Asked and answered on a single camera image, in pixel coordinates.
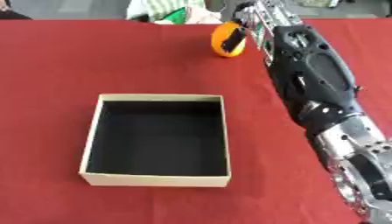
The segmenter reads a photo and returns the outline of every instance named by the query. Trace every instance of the orange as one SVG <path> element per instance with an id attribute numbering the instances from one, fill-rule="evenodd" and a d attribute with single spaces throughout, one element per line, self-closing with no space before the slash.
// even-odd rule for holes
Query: orange
<path id="1" fill-rule="evenodd" d="M 245 48 L 246 39 L 243 39 L 241 43 L 232 52 L 225 52 L 221 48 L 221 44 L 223 43 L 223 41 L 228 39 L 232 32 L 239 27 L 240 26 L 237 23 L 232 21 L 225 22 L 216 27 L 211 37 L 211 47 L 213 48 L 213 50 L 223 57 L 234 57 L 242 53 Z"/>

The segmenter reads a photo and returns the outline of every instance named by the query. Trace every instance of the red tablecloth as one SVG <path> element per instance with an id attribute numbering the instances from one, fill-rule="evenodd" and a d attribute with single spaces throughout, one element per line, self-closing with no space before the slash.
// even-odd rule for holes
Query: red tablecloth
<path id="1" fill-rule="evenodd" d="M 313 20 L 392 134 L 392 20 Z M 126 21 L 0 23 L 0 223 L 350 224 L 253 44 L 210 50 L 212 26 Z M 224 95 L 227 188 L 90 186 L 79 163 L 100 93 Z"/>

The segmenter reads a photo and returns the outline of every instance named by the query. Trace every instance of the tan cardboard edge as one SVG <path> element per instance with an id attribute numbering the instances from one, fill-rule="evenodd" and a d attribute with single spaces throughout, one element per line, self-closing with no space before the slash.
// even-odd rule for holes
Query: tan cardboard edge
<path id="1" fill-rule="evenodd" d="M 222 113 L 222 123 L 223 123 L 223 138 L 225 139 L 225 155 L 226 155 L 226 163 L 227 163 L 227 175 L 231 179 L 231 163 L 230 163 L 230 153 L 228 150 L 228 127 L 226 123 L 226 110 L 225 110 L 225 102 L 223 96 L 220 96 L 220 109 Z"/>
<path id="2" fill-rule="evenodd" d="M 92 186 L 201 186 L 225 187 L 229 176 L 219 177 L 177 177 L 139 176 L 104 173 L 82 173 L 81 176 Z"/>
<path id="3" fill-rule="evenodd" d="M 100 97 L 100 98 L 98 98 L 98 102 L 95 106 L 93 120 L 91 122 L 90 130 L 88 132 L 86 146 L 84 147 L 83 156 L 81 158 L 79 172 L 85 172 L 87 169 L 88 159 L 90 157 L 91 148 L 93 146 L 93 141 L 94 141 L 94 137 L 95 137 L 95 130 L 96 130 L 96 126 L 98 125 L 98 121 L 99 121 L 99 118 L 101 115 L 102 106 L 103 106 L 103 101 Z"/>
<path id="4" fill-rule="evenodd" d="M 227 175 L 225 176 L 154 176 L 87 172 L 88 159 L 95 138 L 96 127 L 105 101 L 195 101 L 220 102 L 225 141 Z M 231 179 L 231 164 L 228 151 L 226 113 L 222 95 L 212 94 L 100 94 L 94 111 L 93 121 L 87 136 L 86 146 L 80 163 L 79 174 L 92 186 L 211 186 L 225 187 Z"/>
<path id="5" fill-rule="evenodd" d="M 220 98 L 215 94 L 100 94 L 105 102 L 217 102 Z"/>

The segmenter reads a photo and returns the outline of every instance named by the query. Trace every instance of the robotic arm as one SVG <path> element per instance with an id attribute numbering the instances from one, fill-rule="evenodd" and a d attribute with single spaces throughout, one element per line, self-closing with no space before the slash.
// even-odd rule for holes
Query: robotic arm
<path id="1" fill-rule="evenodd" d="M 238 52 L 249 32 L 263 32 L 276 92 L 344 201 L 364 221 L 392 223 L 392 142 L 356 101 L 361 88 L 342 58 L 277 0 L 241 3 L 229 23 L 236 26 L 221 41 L 223 54 Z"/>

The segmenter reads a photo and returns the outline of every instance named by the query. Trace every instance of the cardboard box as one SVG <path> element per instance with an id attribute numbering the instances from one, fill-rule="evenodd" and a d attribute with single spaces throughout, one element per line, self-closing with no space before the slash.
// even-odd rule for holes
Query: cardboard box
<path id="1" fill-rule="evenodd" d="M 101 94 L 80 175 L 93 186 L 226 186 L 223 99 L 203 94 Z"/>

